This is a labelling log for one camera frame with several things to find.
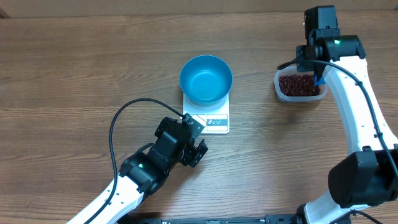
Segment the blue plastic measuring scoop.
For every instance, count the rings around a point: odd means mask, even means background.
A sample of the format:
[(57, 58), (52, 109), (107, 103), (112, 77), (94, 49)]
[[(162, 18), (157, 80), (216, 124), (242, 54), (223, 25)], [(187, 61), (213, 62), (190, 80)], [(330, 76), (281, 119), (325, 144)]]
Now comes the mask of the blue plastic measuring scoop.
[(313, 77), (315, 86), (324, 85), (326, 83), (321, 75), (314, 75)]

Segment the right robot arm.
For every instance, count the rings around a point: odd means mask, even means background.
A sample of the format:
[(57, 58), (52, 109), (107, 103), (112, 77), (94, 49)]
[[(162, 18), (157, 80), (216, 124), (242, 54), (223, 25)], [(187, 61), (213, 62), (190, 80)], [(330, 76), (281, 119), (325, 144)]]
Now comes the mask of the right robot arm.
[(328, 174), (328, 190), (303, 206), (304, 223), (347, 222), (349, 215), (397, 199), (397, 137), (383, 117), (368, 76), (363, 45), (341, 35), (334, 6), (304, 12), (306, 45), (298, 70), (329, 86), (343, 122), (347, 156)]

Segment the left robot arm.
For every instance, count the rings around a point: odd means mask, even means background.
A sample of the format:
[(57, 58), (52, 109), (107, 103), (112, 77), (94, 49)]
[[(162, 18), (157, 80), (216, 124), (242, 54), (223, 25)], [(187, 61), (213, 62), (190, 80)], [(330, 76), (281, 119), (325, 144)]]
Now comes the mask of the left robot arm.
[(158, 191), (177, 163), (195, 167), (207, 152), (205, 141), (195, 139), (206, 127), (197, 115), (182, 122), (165, 117), (159, 124), (155, 143), (142, 146), (128, 157), (106, 189), (70, 223), (116, 223)]

